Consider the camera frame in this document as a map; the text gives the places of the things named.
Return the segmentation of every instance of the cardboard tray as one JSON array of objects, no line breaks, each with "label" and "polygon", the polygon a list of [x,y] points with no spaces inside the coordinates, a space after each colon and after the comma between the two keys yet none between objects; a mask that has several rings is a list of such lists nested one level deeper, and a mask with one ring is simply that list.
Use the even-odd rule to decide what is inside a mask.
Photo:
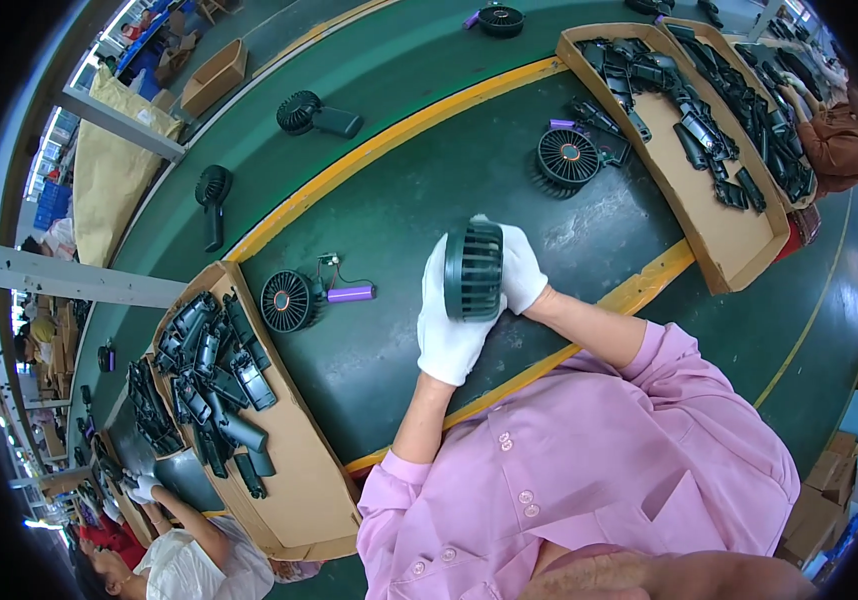
[{"label": "cardboard tray", "polygon": [[[239,476],[235,462],[228,461],[228,479],[213,475],[207,465],[205,474],[245,533],[268,558],[278,561],[325,561],[356,553],[356,534],[362,516],[356,510],[359,489],[336,459],[326,438],[306,408],[279,353],[269,338],[239,265],[229,261],[206,267],[186,286],[185,291],[159,322],[152,337],[152,348],[176,312],[196,295],[212,292],[221,306],[223,294],[235,292],[256,338],[271,363],[262,371],[278,400],[271,408],[256,412],[249,407],[239,413],[268,434],[268,453],[276,474],[264,477],[267,498],[252,498]],[[169,379],[155,378],[156,389],[173,409]],[[183,438],[195,443],[191,425],[180,425]],[[237,453],[247,451],[244,446]]]},{"label": "cardboard tray", "polygon": [[[689,54],[686,52],[686,49],[683,47],[683,45],[678,40],[676,40],[675,35],[673,35],[672,32],[668,30],[668,28],[666,28],[666,23],[691,28],[694,32],[696,32],[696,40],[715,48],[716,52],[721,54],[725,61],[729,63],[730,66],[732,66],[732,68],[742,73],[742,76],[746,79],[746,84],[751,86],[760,96],[762,96],[763,99],[765,99],[766,103],[769,105],[770,113],[778,107],[778,105],[776,104],[776,100],[773,99],[773,95],[769,93],[769,90],[766,88],[766,86],[763,85],[762,81],[759,80],[759,76],[756,74],[756,71],[753,70],[753,67],[749,66],[747,62],[743,59],[743,57],[735,51],[733,45],[730,44],[730,42],[726,41],[726,39],[723,37],[723,34],[720,33],[719,30],[712,27],[708,23],[690,21],[687,19],[678,19],[671,16],[663,17],[663,19],[659,22],[657,29],[663,32],[666,38],[668,38],[675,44],[679,52],[685,55],[687,61],[689,62],[689,65],[692,66],[695,66],[695,63],[692,61],[692,58],[689,57]],[[806,158],[805,155],[802,157],[801,162],[805,166],[811,168],[811,166],[809,165],[809,159]],[[769,172],[768,166],[766,166],[766,173],[769,174],[769,178],[772,180],[772,183],[775,184],[776,180],[773,178],[772,173]],[[795,204],[789,201],[789,196],[786,195],[786,193],[783,191],[783,188],[776,185],[775,189],[779,193],[779,199],[782,201],[782,205],[785,208],[786,212],[805,209],[816,201],[817,190],[815,189],[812,190],[811,194],[799,200]]]},{"label": "cardboard tray", "polygon": [[[635,110],[652,135],[648,144],[642,141],[606,82],[575,46],[575,42],[595,38],[639,38],[653,50],[675,59],[679,71],[689,79],[701,99],[711,106],[719,128],[739,147],[739,160],[725,162],[729,180],[736,183],[736,172],[745,166],[766,198],[763,214],[751,208],[742,211],[723,206],[715,198],[711,172],[696,171],[689,164],[683,145],[672,128],[680,121],[679,111],[661,93],[647,92],[634,96]],[[649,169],[685,233],[709,292],[725,294],[746,289],[783,249],[789,239],[789,223],[779,200],[780,191],[759,153],[709,82],[699,76],[668,37],[651,25],[607,23],[567,29],[555,46],[555,54],[572,69],[622,128],[623,135]]]}]

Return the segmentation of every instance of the red shirt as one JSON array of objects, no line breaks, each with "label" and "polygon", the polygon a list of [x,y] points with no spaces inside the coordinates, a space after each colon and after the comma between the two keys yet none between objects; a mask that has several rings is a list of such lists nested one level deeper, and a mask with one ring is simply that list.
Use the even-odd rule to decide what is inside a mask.
[{"label": "red shirt", "polygon": [[80,525],[78,536],[91,541],[96,546],[115,550],[119,556],[123,557],[126,567],[135,569],[142,557],[146,555],[146,548],[143,548],[139,540],[136,539],[130,524],[123,523],[120,526],[105,513],[99,515],[99,522],[102,524],[101,529]]}]

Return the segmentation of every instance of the fan handle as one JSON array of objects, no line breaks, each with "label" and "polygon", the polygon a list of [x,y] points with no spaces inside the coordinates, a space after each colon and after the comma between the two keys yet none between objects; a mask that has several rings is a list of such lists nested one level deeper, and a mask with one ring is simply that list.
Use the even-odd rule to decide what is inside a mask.
[{"label": "fan handle", "polygon": [[223,208],[221,206],[207,205],[205,212],[209,216],[205,220],[205,238],[209,241],[205,246],[205,251],[207,253],[214,253],[223,246]]}]

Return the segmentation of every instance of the black fan part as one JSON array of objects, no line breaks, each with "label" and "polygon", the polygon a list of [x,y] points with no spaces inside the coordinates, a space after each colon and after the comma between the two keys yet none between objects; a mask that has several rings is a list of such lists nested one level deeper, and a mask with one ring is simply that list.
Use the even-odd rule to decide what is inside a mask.
[{"label": "black fan part", "polygon": [[309,279],[295,270],[280,270],[262,288],[262,318],[277,333],[305,328],[312,320],[314,308]]},{"label": "black fan part", "polygon": [[526,15],[508,6],[486,6],[479,10],[479,27],[493,38],[515,38],[522,32]]},{"label": "black fan part", "polygon": [[549,129],[535,149],[536,175],[543,191],[571,198],[599,172],[599,150],[572,129]]},{"label": "black fan part", "polygon": [[232,174],[229,169],[218,164],[210,164],[202,169],[195,183],[195,201],[204,207],[209,205],[218,207],[230,193],[231,179]]},{"label": "black fan part", "polygon": [[290,136],[301,136],[312,129],[312,115],[323,107],[323,101],[313,92],[303,89],[282,102],[275,112],[279,128]]}]

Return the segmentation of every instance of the forearm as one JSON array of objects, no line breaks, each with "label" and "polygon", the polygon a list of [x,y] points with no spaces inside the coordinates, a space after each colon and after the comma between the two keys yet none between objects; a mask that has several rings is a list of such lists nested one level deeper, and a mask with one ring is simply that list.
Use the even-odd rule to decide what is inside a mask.
[{"label": "forearm", "polygon": [[182,527],[192,535],[216,567],[221,569],[230,549],[230,541],[226,534],[210,523],[201,512],[183,502],[163,486],[152,488],[152,498],[169,509],[172,516],[182,523]]},{"label": "forearm", "polygon": [[646,321],[617,315],[546,286],[538,299],[522,313],[616,369],[629,366],[639,354],[646,335]]},{"label": "forearm", "polygon": [[446,409],[455,391],[455,386],[421,372],[415,380],[409,409],[395,434],[392,453],[410,463],[432,463],[443,438]]},{"label": "forearm", "polygon": [[152,527],[155,528],[155,532],[160,536],[166,535],[173,528],[173,524],[170,523],[169,519],[162,513],[158,504],[144,504],[142,510],[146,511],[148,521],[152,523]]}]

